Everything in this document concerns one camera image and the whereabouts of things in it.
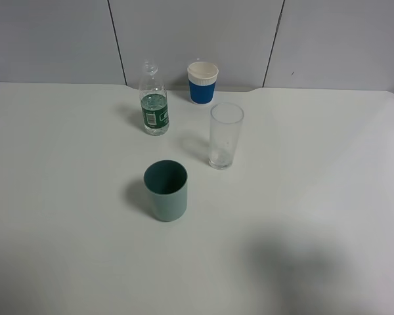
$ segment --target plastic water bottle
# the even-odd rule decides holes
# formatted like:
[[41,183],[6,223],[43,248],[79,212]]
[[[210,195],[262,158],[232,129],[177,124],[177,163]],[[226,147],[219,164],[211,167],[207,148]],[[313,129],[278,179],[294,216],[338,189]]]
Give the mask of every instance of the plastic water bottle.
[[152,62],[143,64],[140,81],[140,103],[144,119],[144,128],[152,136],[160,136],[169,128],[168,103],[164,82],[158,67]]

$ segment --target clear drinking glass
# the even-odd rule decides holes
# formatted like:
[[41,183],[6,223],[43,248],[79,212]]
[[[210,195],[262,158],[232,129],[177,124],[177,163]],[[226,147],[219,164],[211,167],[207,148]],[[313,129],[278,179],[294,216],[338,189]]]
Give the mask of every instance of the clear drinking glass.
[[209,163],[214,169],[232,165],[244,111],[233,103],[220,103],[210,111]]

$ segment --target green label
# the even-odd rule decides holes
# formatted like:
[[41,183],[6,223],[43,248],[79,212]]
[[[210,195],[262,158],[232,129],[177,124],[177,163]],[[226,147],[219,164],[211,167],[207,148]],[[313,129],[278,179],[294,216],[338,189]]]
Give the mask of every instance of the green label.
[[169,122],[166,97],[159,94],[146,95],[141,100],[144,124],[152,129],[165,127]]

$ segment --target paper cup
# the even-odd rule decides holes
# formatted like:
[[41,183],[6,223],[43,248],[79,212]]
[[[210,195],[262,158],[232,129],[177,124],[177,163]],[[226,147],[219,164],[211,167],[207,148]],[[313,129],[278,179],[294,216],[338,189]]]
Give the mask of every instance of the paper cup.
[[197,61],[188,66],[191,101],[208,104],[213,99],[219,69],[211,62]]

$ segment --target white table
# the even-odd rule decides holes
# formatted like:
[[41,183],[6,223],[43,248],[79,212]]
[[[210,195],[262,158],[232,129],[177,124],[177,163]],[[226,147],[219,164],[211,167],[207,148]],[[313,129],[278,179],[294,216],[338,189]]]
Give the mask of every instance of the white table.
[[[209,106],[169,92],[0,83],[6,314],[394,315],[394,95],[220,92],[245,111],[233,166],[207,163]],[[144,170],[188,170],[183,217],[147,212]]]

